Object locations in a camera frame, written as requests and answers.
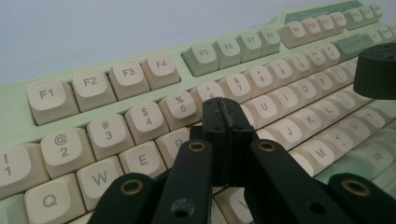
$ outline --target keyboard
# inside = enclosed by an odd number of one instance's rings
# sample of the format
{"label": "keyboard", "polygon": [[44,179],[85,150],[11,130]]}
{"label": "keyboard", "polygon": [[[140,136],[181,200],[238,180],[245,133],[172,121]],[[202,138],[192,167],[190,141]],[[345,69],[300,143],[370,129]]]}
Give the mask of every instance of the keyboard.
{"label": "keyboard", "polygon": [[[0,87],[0,223],[86,223],[118,176],[172,167],[202,102],[238,102],[315,179],[349,172],[396,198],[396,101],[353,91],[357,56],[396,40],[378,4],[271,23]],[[250,223],[244,189],[213,190],[212,223]]]}

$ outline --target $ symbol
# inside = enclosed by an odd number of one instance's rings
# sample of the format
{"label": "$ symbol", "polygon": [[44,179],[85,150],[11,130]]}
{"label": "$ symbol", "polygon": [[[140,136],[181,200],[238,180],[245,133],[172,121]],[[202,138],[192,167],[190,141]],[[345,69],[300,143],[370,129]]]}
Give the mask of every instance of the $ symbol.
{"label": "$ symbol", "polygon": [[143,112],[143,116],[147,116],[148,115],[148,111],[147,111],[147,109],[146,108],[143,108],[142,109],[142,112]]}

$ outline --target black plastic part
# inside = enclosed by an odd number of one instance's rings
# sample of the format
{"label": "black plastic part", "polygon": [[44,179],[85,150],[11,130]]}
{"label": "black plastic part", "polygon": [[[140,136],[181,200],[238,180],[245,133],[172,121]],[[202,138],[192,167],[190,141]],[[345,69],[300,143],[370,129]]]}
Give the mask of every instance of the black plastic part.
{"label": "black plastic part", "polygon": [[155,179],[136,173],[120,176],[107,188],[88,223],[150,223],[168,176],[169,171]]}
{"label": "black plastic part", "polygon": [[353,90],[373,99],[396,99],[396,43],[377,45],[359,54]]}
{"label": "black plastic part", "polygon": [[361,176],[333,175],[328,190],[356,223],[396,223],[396,201]]}
{"label": "black plastic part", "polygon": [[279,143],[257,140],[250,147],[245,200],[255,223],[353,223]]}
{"label": "black plastic part", "polygon": [[209,223],[212,151],[204,140],[181,145],[151,223]]}
{"label": "black plastic part", "polygon": [[248,167],[245,151],[258,139],[240,104],[213,98],[203,104],[203,137],[214,150],[213,186],[244,187]]}

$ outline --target table surface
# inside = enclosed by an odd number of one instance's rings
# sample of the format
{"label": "table surface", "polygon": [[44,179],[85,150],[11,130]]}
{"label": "table surface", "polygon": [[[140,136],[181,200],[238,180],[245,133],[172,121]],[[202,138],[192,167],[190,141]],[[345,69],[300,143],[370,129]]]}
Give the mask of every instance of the table surface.
{"label": "table surface", "polygon": [[[0,85],[121,59],[270,22],[331,0],[0,0]],[[395,0],[377,2],[396,22]]]}

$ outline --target hole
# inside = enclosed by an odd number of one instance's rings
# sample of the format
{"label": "hole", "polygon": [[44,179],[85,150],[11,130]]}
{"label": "hole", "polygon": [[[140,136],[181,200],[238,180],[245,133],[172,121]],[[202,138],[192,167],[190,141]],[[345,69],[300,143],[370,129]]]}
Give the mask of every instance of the hole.
{"label": "hole", "polygon": [[324,209],[324,207],[320,204],[320,203],[310,203],[308,205],[308,208],[319,215],[324,215],[326,213],[326,209]]}
{"label": "hole", "polygon": [[261,142],[261,143],[259,143],[259,149],[271,152],[271,151],[274,151],[276,148],[274,145],[272,145],[270,143]]}
{"label": "hole", "polygon": [[189,144],[189,149],[195,152],[202,151],[205,149],[205,145],[200,142],[193,142]]}
{"label": "hole", "polygon": [[120,191],[125,195],[133,195],[143,188],[143,182],[138,179],[127,180],[120,186]]}
{"label": "hole", "polygon": [[175,217],[190,217],[194,214],[194,201],[187,198],[177,199],[172,203],[171,212]]}
{"label": "hole", "polygon": [[361,197],[366,197],[371,194],[370,189],[358,180],[344,179],[343,181],[341,181],[341,185],[350,193]]}

